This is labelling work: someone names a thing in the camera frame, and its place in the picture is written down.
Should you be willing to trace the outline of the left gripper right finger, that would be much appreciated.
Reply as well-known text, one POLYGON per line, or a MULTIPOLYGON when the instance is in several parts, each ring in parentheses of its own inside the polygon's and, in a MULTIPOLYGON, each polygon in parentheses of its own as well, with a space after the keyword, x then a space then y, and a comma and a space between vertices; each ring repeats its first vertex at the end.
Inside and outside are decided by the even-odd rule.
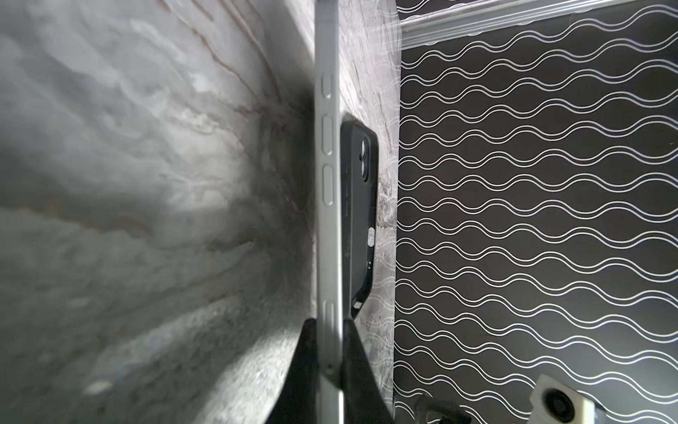
POLYGON ((393 423, 353 320, 344 320, 342 390, 345 423, 393 423))

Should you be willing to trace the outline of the black phone case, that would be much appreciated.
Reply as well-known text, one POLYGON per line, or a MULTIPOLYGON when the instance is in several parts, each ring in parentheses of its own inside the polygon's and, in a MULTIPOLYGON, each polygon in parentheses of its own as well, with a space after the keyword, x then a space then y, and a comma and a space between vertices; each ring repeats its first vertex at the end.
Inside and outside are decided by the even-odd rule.
POLYGON ((348 115, 340 141, 344 312, 354 319, 374 280, 379 140, 374 131, 348 115))

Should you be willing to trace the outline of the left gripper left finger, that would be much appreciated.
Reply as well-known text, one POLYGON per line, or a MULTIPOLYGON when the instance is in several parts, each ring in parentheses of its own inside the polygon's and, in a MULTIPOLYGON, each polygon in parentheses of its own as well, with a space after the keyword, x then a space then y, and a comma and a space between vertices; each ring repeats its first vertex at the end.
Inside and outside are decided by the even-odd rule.
POLYGON ((266 423, 315 423, 318 386, 317 322, 304 321, 282 391, 266 423))

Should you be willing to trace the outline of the black phone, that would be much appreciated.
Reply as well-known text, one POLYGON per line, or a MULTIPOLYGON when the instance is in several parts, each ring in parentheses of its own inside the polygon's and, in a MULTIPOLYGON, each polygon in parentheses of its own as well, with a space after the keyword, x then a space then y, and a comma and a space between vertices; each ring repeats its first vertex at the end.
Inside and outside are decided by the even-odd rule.
POLYGON ((319 423, 344 422, 339 3, 314 3, 319 423))

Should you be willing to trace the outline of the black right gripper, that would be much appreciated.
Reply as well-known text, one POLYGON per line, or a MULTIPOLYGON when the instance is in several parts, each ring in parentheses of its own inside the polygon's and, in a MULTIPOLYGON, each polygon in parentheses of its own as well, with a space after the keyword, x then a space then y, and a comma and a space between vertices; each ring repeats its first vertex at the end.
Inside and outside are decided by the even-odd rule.
POLYGON ((416 424, 427 424, 428 416, 431 413, 439 416, 440 423, 471 424, 471 415, 466 413, 457 403, 434 399, 426 394, 420 395, 414 411, 416 424))

